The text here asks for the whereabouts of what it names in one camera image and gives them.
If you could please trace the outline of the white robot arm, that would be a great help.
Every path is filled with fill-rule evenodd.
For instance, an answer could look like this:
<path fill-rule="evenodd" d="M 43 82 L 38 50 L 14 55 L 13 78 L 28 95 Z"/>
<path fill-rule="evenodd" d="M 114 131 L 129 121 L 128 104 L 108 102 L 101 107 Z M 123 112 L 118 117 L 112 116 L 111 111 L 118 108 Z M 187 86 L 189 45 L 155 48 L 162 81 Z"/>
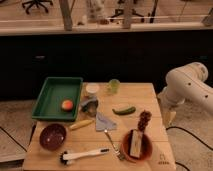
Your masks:
<path fill-rule="evenodd" d="M 213 87 L 205 84 L 207 78 L 208 69 L 200 62 L 174 68 L 166 74 L 166 86 L 157 95 L 165 127 L 174 119 L 175 107 L 183 104 L 186 99 L 213 114 Z"/>

